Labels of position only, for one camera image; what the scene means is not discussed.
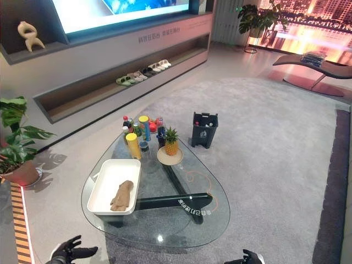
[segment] floor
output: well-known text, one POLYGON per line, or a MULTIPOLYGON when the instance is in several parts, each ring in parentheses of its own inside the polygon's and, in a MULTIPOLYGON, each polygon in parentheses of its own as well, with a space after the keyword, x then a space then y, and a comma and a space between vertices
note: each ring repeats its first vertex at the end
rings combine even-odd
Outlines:
MULTIPOLYGON (((43 180, 25 190, 35 262, 45 263, 58 243, 81 234, 83 247, 98 246, 99 251, 93 258, 77 263, 109 263, 105 236, 85 219, 80 196, 95 163, 121 133, 123 115, 134 117, 171 91, 203 80, 253 77, 281 81, 285 73, 293 70, 312 79, 319 76, 319 73, 300 66, 272 67, 281 55, 265 50, 247 54, 238 47, 214 44, 206 63, 37 155, 35 163, 44 171, 43 180)), ((336 100, 352 102, 352 80, 326 78, 325 82, 343 87, 346 96, 336 100)))

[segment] glass coffee table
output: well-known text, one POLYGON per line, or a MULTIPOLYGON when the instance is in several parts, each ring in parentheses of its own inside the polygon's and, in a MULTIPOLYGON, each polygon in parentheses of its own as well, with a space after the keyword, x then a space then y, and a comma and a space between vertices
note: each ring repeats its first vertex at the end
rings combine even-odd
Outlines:
POLYGON ((111 158, 131 158, 121 135, 95 165, 83 187, 81 204, 87 220, 119 239, 147 245, 190 248, 220 237, 229 223, 230 208, 217 179, 181 141, 183 160, 173 166, 158 161, 155 135, 148 145, 149 154, 140 160, 134 212, 126 216, 97 216, 87 209, 103 162, 111 158))

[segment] television screen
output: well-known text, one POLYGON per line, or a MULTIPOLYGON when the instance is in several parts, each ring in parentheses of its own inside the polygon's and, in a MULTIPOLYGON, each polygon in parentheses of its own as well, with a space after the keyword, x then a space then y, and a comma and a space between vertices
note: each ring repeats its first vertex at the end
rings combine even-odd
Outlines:
POLYGON ((189 9, 189 0, 53 0, 66 34, 189 9))

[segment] slipper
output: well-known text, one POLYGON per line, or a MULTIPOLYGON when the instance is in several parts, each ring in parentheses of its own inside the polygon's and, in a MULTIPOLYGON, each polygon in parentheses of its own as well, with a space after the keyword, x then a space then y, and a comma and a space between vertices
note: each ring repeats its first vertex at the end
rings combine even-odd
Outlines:
POLYGON ((139 77, 135 77, 133 73, 127 73, 127 76, 129 78, 131 78, 131 80, 134 80, 135 82, 141 82, 141 81, 144 81, 142 78, 139 78, 139 77))
POLYGON ((148 79, 148 77, 145 76, 145 75, 143 75, 140 71, 136 71, 136 72, 134 72, 133 74, 134 74, 135 77, 139 77, 139 78, 141 78, 141 79, 143 79, 143 80, 148 79))
POLYGON ((167 65, 168 67, 171 66, 171 63, 167 60, 167 59, 164 59, 164 65, 167 65))
POLYGON ((147 76, 147 77, 151 77, 151 76, 154 75, 154 74, 152 74, 150 71, 148 71, 147 68, 141 69, 140 71, 142 72, 142 74, 143 74, 144 76, 147 76))
POLYGON ((159 71, 155 71, 155 70, 153 70, 153 69, 150 68, 150 67, 148 67, 147 70, 148 70, 148 72, 151 73, 152 75, 155 75, 155 74, 158 74, 158 73, 159 73, 159 71))
POLYGON ((165 70, 166 68, 161 66, 159 62, 155 63, 156 67, 160 70, 165 70))
POLYGON ((116 83, 119 85, 130 86, 131 83, 126 80, 127 76, 122 76, 121 78, 116 79, 116 83))
POLYGON ((164 62, 164 60, 161 60, 158 62, 162 67, 164 67, 165 69, 169 68, 169 66, 164 62))
POLYGON ((154 72, 161 72, 161 69, 159 69, 158 67, 156 67, 156 63, 154 63, 154 64, 151 64, 151 65, 149 65, 148 66, 149 68, 152 68, 152 70, 154 71, 154 72))
POLYGON ((130 76, 126 75, 125 78, 126 78, 126 81, 130 82, 131 84, 135 84, 137 82, 135 79, 131 78, 130 76))

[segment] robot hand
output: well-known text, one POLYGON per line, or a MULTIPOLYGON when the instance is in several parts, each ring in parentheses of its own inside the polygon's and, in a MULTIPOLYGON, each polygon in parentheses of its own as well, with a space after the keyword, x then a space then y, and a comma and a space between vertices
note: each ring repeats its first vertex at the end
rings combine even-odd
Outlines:
POLYGON ((244 249, 243 253, 247 254, 248 256, 244 255, 243 259, 241 260, 228 261, 228 262, 225 262, 224 264, 265 264, 264 258, 262 255, 256 254, 247 249, 244 249))
POLYGON ((98 247, 96 246, 85 247, 85 248, 79 247, 76 249, 74 248, 81 244, 81 241, 76 241, 76 240, 79 240, 80 238, 81 238, 81 235, 78 235, 62 243, 52 254, 51 263, 56 263, 56 262, 53 262, 53 260, 60 260, 62 264, 71 264, 72 260, 84 259, 86 257, 93 256, 98 250, 98 247))

